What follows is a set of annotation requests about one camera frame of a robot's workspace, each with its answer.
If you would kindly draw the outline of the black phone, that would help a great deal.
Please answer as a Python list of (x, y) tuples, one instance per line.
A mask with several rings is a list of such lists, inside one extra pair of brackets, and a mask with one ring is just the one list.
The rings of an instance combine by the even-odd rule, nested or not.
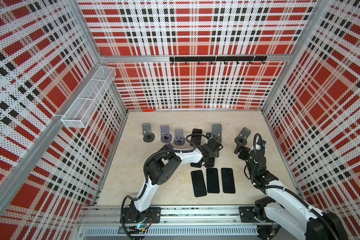
[(207, 192), (218, 194), (220, 192), (219, 175), (216, 168), (207, 168)]
[(207, 189), (206, 189), (203, 171), (201, 170), (192, 171), (191, 178), (192, 178), (194, 196), (196, 198), (206, 196)]
[[(208, 138), (212, 137), (212, 133), (207, 133)], [(210, 158), (204, 165), (205, 168), (213, 168), (215, 166), (215, 158)]]
[(235, 194), (235, 181), (234, 181), (234, 173), (232, 168), (221, 168), (222, 174), (222, 185), (223, 192), (226, 194)]
[(195, 145), (199, 146), (201, 144), (202, 134), (203, 134), (203, 130), (193, 129), (192, 136), (191, 136), (191, 142), (194, 143)]
[(191, 163), (190, 165), (193, 168), (201, 168), (203, 166), (201, 162), (199, 162), (199, 163)]

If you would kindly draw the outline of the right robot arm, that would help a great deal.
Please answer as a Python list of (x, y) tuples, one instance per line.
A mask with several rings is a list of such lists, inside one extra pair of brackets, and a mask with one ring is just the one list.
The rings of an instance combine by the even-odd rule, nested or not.
[(246, 146), (248, 137), (239, 134), (235, 138), (234, 153), (245, 161), (244, 173), (252, 186), (265, 194), (255, 202), (251, 218), (260, 223), (272, 221), (298, 240), (348, 239), (337, 215), (309, 204), (267, 170), (266, 141), (262, 136), (255, 134), (252, 148)]

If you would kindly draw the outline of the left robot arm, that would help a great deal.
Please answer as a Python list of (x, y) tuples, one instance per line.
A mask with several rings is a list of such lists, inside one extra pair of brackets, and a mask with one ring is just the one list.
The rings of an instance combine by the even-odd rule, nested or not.
[(143, 166), (145, 181), (138, 196), (133, 198), (127, 195), (125, 200), (131, 200), (130, 204), (125, 206), (122, 203), (121, 223), (143, 222), (150, 213), (151, 202), (158, 188), (171, 178), (180, 165), (205, 163), (214, 156), (215, 152), (223, 149), (218, 138), (208, 138), (203, 134), (199, 136), (207, 139), (204, 145), (186, 140), (192, 146), (190, 149), (176, 149), (167, 143), (148, 157)]

